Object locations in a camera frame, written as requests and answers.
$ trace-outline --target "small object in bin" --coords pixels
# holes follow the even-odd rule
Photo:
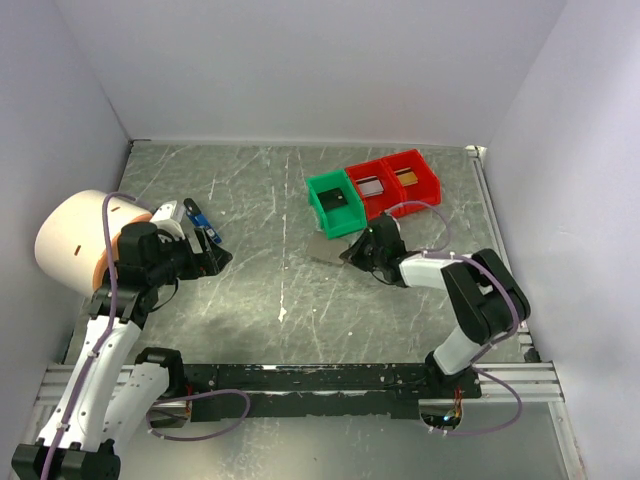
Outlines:
[[[403,187],[418,183],[418,177],[410,168],[401,168],[400,170],[396,170],[395,174]]]
[[[362,196],[365,198],[380,195],[384,192],[384,188],[382,187],[382,183],[380,183],[378,177],[361,178],[357,181],[357,184],[360,189],[360,193],[362,193]]]
[[[326,192],[318,193],[318,200],[320,200],[325,212],[344,207],[347,204],[347,199],[344,198],[344,193],[340,188],[332,188]]]

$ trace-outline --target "black mounting plate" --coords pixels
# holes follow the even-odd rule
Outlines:
[[[451,399],[461,387],[465,398],[479,398],[477,375],[468,369],[443,385],[434,382],[424,363],[335,365],[185,365],[195,392],[226,388],[251,398],[249,417],[388,415],[418,419],[418,401]],[[191,421],[238,418],[244,400],[217,396],[193,403]]]

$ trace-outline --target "scratched metal surface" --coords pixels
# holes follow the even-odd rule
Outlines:
[[[317,227],[305,179],[400,150],[136,144],[120,190],[155,205],[194,198],[234,260],[218,277],[182,282],[150,316],[128,361],[147,346],[178,349],[187,363],[422,361],[455,326],[446,293],[385,286],[305,255]],[[421,152],[442,183],[451,248],[495,248],[464,149]],[[443,240],[433,213],[400,223],[408,248]],[[81,316],[67,362],[75,362],[85,326]],[[523,361],[515,338],[485,358]]]
[[[465,407],[464,428],[499,425],[514,406]],[[205,435],[230,422],[189,425]],[[120,480],[567,480],[546,404],[526,404],[519,422],[465,439],[429,435],[412,420],[369,417],[260,418],[207,442],[163,442],[141,425]]]

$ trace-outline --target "blue object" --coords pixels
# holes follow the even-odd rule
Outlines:
[[[207,217],[204,216],[202,210],[198,207],[198,204],[194,202],[192,198],[185,198],[183,203],[187,209],[187,217],[189,217],[191,223],[193,223],[195,227],[203,227],[204,231],[207,232],[207,235],[209,235],[211,240],[213,240],[213,243],[222,243],[220,235],[218,235],[213,229],[209,220],[207,220]]]

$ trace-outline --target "white wall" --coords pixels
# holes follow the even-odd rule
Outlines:
[[[80,305],[38,269],[36,233],[70,194],[113,188],[126,143],[54,3],[0,2],[0,478]]]
[[[640,2],[569,2],[489,147],[530,322],[590,478],[640,460]]]
[[[565,0],[56,0],[133,138],[486,145]]]

